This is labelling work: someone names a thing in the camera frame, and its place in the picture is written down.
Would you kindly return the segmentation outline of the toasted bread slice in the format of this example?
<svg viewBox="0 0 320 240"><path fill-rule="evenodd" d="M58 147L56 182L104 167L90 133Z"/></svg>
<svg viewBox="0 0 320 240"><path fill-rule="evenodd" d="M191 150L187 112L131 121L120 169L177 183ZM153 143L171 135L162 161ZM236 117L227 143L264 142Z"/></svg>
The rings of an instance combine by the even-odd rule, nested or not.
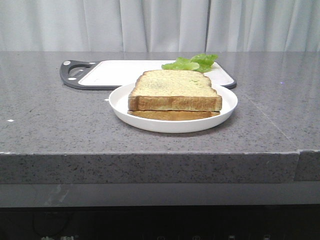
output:
<svg viewBox="0 0 320 240"><path fill-rule="evenodd" d="M128 111L129 115L162 121L190 121L220 115L219 111L178 111L178 110L137 110Z"/></svg>
<svg viewBox="0 0 320 240"><path fill-rule="evenodd" d="M130 111L218 112L222 97L203 73L191 70L145 71L128 96Z"/></svg>

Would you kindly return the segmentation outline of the green lettuce leaf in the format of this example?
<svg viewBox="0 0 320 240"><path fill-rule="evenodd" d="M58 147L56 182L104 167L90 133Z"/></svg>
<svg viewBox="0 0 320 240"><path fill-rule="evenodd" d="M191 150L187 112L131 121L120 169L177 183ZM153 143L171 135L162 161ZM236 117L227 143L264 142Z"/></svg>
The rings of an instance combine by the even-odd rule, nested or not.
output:
<svg viewBox="0 0 320 240"><path fill-rule="evenodd" d="M163 70L185 70L207 73L213 69L213 64L219 56L217 54L197 54L192 58L178 57L173 63L161 66Z"/></svg>

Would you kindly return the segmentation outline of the white round plate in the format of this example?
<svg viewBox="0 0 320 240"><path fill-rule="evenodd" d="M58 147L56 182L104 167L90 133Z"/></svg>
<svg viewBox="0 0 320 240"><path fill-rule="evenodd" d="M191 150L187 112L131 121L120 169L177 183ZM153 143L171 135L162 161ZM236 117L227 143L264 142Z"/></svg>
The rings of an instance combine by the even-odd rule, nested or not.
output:
<svg viewBox="0 0 320 240"><path fill-rule="evenodd" d="M220 96L222 96L222 110L219 115L203 119L182 121L148 119L127 113L129 109L129 94L134 87L135 84L130 83L113 90L109 95L109 104L115 115L123 122L142 130L157 133L192 133L216 127L225 122L231 116L238 104L238 98L231 90L226 87L213 84L212 87Z"/></svg>

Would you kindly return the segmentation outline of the black appliance panel below counter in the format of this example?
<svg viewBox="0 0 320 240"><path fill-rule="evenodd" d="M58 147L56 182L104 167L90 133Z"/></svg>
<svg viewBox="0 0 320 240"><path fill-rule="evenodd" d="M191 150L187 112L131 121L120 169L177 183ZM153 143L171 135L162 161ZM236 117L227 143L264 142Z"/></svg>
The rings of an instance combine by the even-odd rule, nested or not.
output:
<svg viewBox="0 0 320 240"><path fill-rule="evenodd" d="M318 205L3 208L3 240L317 240Z"/></svg>

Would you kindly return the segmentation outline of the grey curtain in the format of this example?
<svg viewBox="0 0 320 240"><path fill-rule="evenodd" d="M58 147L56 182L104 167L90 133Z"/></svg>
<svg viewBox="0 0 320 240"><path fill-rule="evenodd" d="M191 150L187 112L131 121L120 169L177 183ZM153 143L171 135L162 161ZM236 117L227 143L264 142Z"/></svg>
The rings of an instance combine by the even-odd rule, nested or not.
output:
<svg viewBox="0 0 320 240"><path fill-rule="evenodd" d="M3 0L2 51L317 52L317 0Z"/></svg>

